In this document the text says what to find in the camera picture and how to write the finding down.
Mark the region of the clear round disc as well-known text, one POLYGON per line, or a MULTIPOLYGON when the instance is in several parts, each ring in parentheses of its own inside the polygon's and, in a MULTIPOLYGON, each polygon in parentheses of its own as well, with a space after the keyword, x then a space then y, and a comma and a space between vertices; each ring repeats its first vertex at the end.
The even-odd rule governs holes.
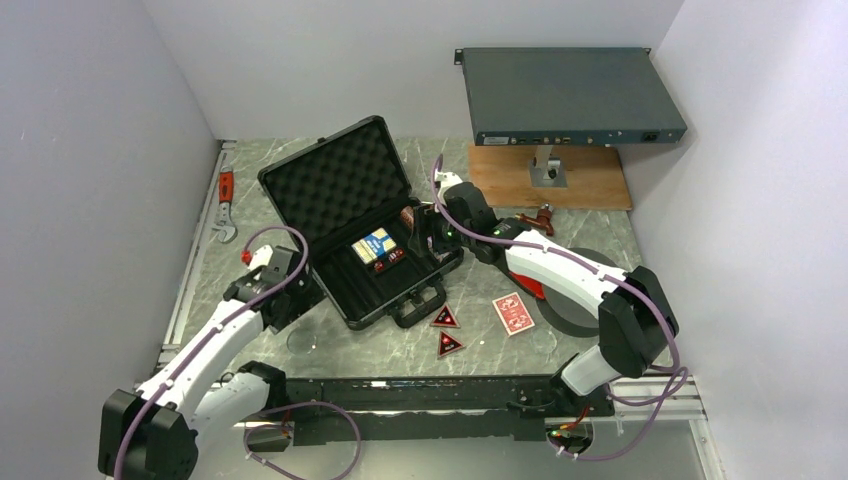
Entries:
POLYGON ((534 330, 530 336, 531 345, 538 355, 549 356, 557 348, 558 340, 554 333, 546 329, 534 330))
POLYGON ((317 336, 309 328, 294 328, 287 336, 286 347, 293 355, 311 354, 317 348, 317 336))

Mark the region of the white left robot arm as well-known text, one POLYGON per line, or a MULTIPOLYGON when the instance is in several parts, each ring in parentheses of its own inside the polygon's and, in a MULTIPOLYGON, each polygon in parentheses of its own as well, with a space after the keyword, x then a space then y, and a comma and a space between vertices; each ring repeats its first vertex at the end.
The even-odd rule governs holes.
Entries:
POLYGON ((104 402, 98 470, 114 479, 188 479, 218 434, 255 413, 279 417, 290 397, 276 367, 249 361, 214 385, 261 333, 283 330, 323 297, 301 252, 264 246, 251 254, 201 331, 136 390, 118 389, 104 402))

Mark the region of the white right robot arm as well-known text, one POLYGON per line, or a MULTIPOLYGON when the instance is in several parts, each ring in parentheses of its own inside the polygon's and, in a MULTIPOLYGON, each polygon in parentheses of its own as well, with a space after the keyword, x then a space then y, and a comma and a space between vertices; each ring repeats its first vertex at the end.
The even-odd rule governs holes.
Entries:
POLYGON ((590 393, 647 370, 685 377, 675 343, 679 331, 662 286, 645 267, 625 271, 558 245, 517 218, 499 218, 470 182, 438 175, 435 198, 411 209, 410 246, 425 253, 466 249, 526 290, 571 300, 598 322, 598 341, 568 361, 551 388, 557 411, 574 415, 590 393))

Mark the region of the red playing card deck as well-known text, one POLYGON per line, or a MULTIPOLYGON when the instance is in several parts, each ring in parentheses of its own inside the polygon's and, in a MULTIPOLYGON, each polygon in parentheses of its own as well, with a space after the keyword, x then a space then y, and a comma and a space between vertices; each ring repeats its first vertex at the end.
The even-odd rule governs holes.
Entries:
POLYGON ((508 336, 517 335, 535 326, 534 320, 517 292, 496 298, 492 304, 508 336))

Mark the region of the red-handled adjustable wrench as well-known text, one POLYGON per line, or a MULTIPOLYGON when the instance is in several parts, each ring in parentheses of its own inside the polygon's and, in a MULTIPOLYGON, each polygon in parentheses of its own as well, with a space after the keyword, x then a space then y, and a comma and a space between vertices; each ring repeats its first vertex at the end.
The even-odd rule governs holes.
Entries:
POLYGON ((218 175, 218 207, 213 224, 215 238, 227 244, 237 236, 237 227, 231 218, 234 194, 234 173, 231 166, 223 166, 218 175))

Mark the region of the blue playing card deck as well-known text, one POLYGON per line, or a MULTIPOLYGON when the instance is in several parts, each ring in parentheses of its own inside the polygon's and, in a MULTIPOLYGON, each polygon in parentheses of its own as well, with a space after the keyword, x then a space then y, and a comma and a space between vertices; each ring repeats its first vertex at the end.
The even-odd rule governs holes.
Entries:
POLYGON ((385 228, 378 228, 351 245, 360 261, 369 265, 397 248, 397 242, 385 228))

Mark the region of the metal device stand bracket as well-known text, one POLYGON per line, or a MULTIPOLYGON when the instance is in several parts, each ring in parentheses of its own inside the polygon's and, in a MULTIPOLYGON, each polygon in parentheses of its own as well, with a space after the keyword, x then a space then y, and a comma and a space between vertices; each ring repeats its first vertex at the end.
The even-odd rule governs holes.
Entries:
POLYGON ((553 154, 553 145, 538 145, 528 164, 531 185, 535 188, 566 188, 561 159, 553 154))

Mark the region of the plywood base board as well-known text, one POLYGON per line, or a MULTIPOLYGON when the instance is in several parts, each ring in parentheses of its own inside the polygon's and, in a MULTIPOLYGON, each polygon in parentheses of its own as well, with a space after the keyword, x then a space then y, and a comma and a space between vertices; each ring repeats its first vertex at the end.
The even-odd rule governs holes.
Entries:
POLYGON ((556 146, 563 187, 535 186, 531 146, 470 146, 470 181, 495 207, 537 207, 629 211, 633 202, 618 151, 612 147, 556 146))

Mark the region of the poker chip roll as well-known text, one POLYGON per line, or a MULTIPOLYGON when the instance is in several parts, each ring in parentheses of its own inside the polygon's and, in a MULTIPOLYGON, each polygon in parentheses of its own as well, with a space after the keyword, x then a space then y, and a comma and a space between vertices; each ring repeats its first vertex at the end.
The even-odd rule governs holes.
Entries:
POLYGON ((414 217, 414 209, 411 206, 407 206, 403 208, 400 212, 400 218, 404 225, 409 229, 414 229, 415 217, 414 217))

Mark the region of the red dice set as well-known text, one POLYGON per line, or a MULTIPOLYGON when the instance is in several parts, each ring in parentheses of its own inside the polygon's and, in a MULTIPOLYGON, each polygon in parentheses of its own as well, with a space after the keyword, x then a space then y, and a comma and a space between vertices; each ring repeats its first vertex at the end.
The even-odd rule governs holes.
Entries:
POLYGON ((405 257, 406 252, 403 248, 395 248, 394 250, 380 256, 373 262, 373 272, 375 274, 380 274, 404 260, 405 257))

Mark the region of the lower red all-in triangle button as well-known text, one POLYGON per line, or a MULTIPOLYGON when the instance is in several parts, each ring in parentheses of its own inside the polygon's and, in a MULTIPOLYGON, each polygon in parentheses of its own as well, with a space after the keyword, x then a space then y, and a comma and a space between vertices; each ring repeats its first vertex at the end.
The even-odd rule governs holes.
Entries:
POLYGON ((465 345, 446 331, 440 331, 438 337, 437 357, 444 358, 465 348, 465 345))

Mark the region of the right clear round disc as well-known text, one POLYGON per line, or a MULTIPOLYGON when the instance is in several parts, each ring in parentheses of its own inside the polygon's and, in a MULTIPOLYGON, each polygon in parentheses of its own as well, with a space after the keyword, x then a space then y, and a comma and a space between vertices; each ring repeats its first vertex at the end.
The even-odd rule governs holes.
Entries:
POLYGON ((549 356, 557 348, 558 340, 554 333, 546 329, 534 330, 530 336, 531 345, 538 355, 549 356))

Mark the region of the black foam-lined carrying case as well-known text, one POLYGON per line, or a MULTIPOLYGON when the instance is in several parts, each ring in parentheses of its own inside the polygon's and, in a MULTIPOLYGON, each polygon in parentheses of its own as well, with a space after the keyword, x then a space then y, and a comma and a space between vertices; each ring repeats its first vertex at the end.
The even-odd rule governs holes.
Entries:
POLYGON ((382 117, 318 139, 262 168, 257 181, 282 222, 305 237, 314 277, 349 329, 365 329, 383 316, 410 328, 446 304, 443 277, 464 254, 421 257, 409 249, 411 230, 400 212, 420 202, 382 117), (351 245, 378 228, 406 257, 375 274, 351 245))

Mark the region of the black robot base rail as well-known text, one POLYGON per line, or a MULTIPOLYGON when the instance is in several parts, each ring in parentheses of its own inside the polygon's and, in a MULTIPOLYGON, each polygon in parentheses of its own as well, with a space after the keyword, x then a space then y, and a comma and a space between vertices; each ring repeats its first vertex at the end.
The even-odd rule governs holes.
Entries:
POLYGON ((256 419, 292 424, 297 446, 350 440, 509 437, 543 441, 556 420, 611 417, 603 389, 579 397, 545 374, 290 378, 256 419))

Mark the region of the left clear round disc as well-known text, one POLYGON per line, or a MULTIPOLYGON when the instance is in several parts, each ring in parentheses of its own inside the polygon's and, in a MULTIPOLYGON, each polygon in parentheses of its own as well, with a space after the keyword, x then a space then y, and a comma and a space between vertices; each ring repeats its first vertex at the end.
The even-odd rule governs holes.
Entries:
POLYGON ((287 336, 286 347, 293 355, 311 354, 317 348, 317 336, 309 328, 294 328, 287 336))

